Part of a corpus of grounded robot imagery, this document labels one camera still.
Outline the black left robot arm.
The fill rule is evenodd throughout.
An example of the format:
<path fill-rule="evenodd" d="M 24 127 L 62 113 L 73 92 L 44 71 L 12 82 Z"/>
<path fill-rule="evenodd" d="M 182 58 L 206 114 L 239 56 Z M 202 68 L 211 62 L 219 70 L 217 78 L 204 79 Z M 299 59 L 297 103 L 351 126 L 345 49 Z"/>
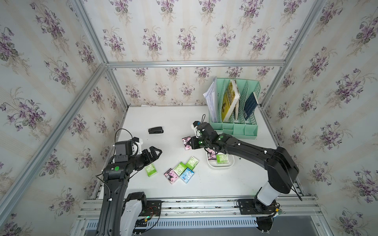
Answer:
<path fill-rule="evenodd" d="M 134 171 L 158 160 L 162 150 L 154 146 L 141 149 L 138 138 L 116 142 L 115 154 L 102 171 L 104 194 L 95 234 L 97 236 L 131 236 L 140 214 L 147 210 L 144 192 L 125 196 Z"/>

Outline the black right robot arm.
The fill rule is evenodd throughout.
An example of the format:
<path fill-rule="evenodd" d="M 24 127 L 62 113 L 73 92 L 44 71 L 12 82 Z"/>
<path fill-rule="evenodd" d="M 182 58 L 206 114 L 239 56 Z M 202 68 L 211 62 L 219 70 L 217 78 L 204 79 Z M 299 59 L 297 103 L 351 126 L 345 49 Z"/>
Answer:
<path fill-rule="evenodd" d="M 192 124 L 195 136 L 190 141 L 194 149 L 203 148 L 216 154 L 231 154 L 253 162 L 267 171 L 268 181 L 253 199 L 253 207 L 259 211 L 274 206 L 281 194 L 291 192 L 299 169 L 290 154 L 283 147 L 276 149 L 259 147 L 246 143 L 232 135 L 218 134 L 207 122 Z"/>

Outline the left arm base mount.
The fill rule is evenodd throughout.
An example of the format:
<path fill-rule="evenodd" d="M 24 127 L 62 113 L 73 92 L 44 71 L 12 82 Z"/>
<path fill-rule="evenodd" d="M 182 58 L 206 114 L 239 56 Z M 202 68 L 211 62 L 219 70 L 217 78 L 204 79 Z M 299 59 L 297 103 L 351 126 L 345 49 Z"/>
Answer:
<path fill-rule="evenodd" d="M 123 205 L 121 216 L 121 231 L 131 232 L 139 217 L 143 217 L 142 224 L 148 222 L 153 216 L 160 216 L 162 201 L 147 200 L 144 192 L 130 193 Z"/>

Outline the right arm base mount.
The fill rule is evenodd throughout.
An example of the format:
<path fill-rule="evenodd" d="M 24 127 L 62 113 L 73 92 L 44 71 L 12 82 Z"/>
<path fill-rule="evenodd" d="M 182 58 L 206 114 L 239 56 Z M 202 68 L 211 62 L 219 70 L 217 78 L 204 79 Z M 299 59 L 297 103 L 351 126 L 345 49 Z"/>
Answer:
<path fill-rule="evenodd" d="M 256 218 L 257 229 L 262 233 L 269 233 L 272 229 L 274 218 L 278 216 L 280 204 L 274 200 L 270 205 L 264 205 L 259 199 L 257 192 L 253 199 L 239 199 L 236 201 L 236 206 L 239 208 L 242 215 L 251 215 Z"/>

